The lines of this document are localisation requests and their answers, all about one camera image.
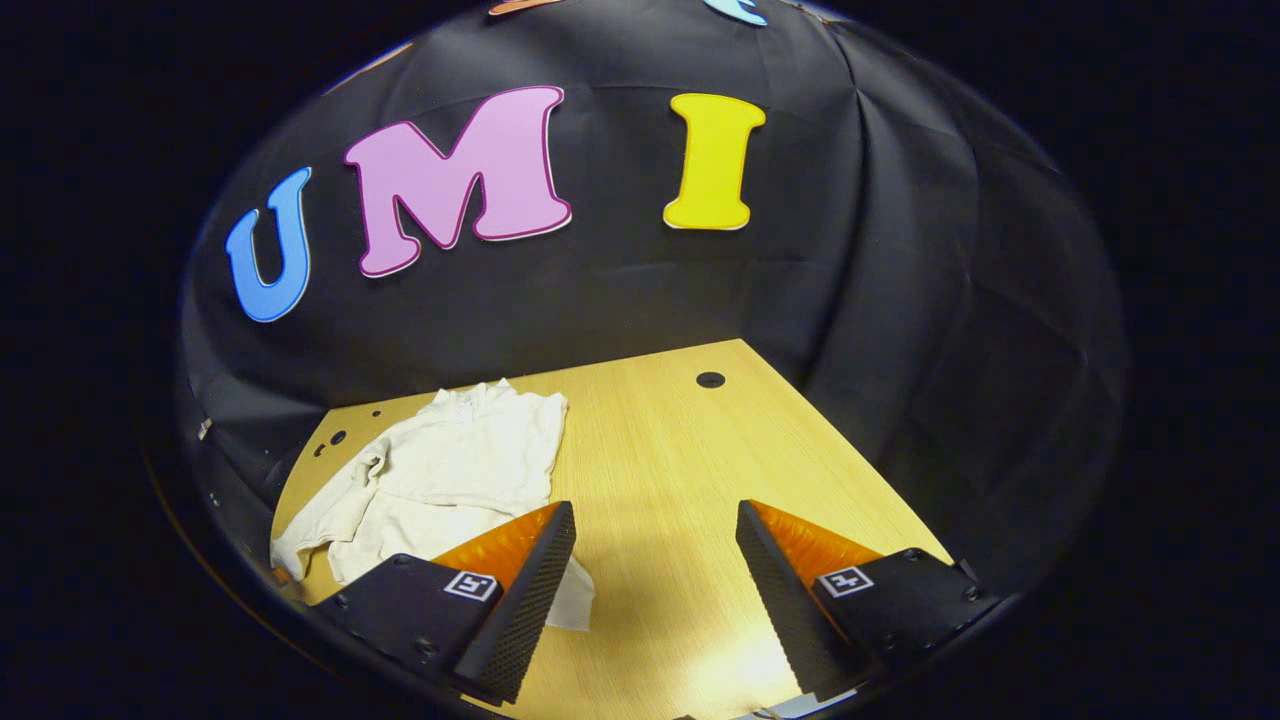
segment yellow letter i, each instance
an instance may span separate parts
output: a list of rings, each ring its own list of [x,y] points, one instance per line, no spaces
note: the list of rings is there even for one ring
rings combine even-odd
[[[687,92],[671,99],[685,118],[685,174],[680,195],[662,219],[681,229],[736,231],[751,218],[742,204],[746,138],[764,124],[764,111],[735,97]]]

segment light blue letter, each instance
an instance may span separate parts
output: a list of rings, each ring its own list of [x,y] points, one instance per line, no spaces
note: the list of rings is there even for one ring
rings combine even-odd
[[[769,20],[742,6],[750,5],[754,8],[755,0],[703,0],[703,3],[707,3],[713,9],[724,13],[733,19],[742,20],[744,23],[751,23],[754,26],[769,24]]]
[[[266,196],[266,206],[275,210],[275,228],[284,258],[280,277],[274,283],[262,282],[253,256],[253,225],[257,210],[250,210],[227,236],[227,254],[232,256],[232,281],[244,314],[259,323],[279,320],[302,299],[311,277],[311,250],[302,224],[302,186],[307,184],[311,168],[302,168],[275,186]]]

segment wooden tabletop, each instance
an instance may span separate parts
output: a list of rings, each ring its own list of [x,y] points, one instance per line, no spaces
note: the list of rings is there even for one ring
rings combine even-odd
[[[699,386],[704,372],[724,384]],[[726,720],[799,696],[733,539],[740,500],[886,555],[914,546],[951,562],[888,483],[740,340],[509,379],[568,398],[552,500],[573,502],[573,555],[596,594],[589,633],[544,629],[518,702],[497,708],[504,715]],[[329,411],[289,475],[271,537],[434,395]],[[325,548],[301,584],[308,603],[337,592]]]

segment crumpled white garment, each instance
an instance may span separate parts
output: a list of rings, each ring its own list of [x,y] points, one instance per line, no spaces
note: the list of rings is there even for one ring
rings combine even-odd
[[[301,580],[329,544],[347,584],[404,552],[430,560],[550,500],[568,400],[517,393],[506,379],[442,389],[365,446],[271,541],[271,566]],[[547,624],[590,626],[595,585],[571,557]]]

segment pink letter m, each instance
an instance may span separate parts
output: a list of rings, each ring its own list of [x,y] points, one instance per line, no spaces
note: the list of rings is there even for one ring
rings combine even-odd
[[[353,145],[346,160],[360,176],[369,242],[360,272],[370,278],[389,275],[422,252],[421,243],[404,234],[397,202],[433,242],[453,247],[477,179],[484,209],[472,229],[481,240],[529,237],[568,223],[572,213],[556,196],[547,155],[548,118],[563,99],[558,87],[499,92],[476,108],[448,156],[410,122]]]

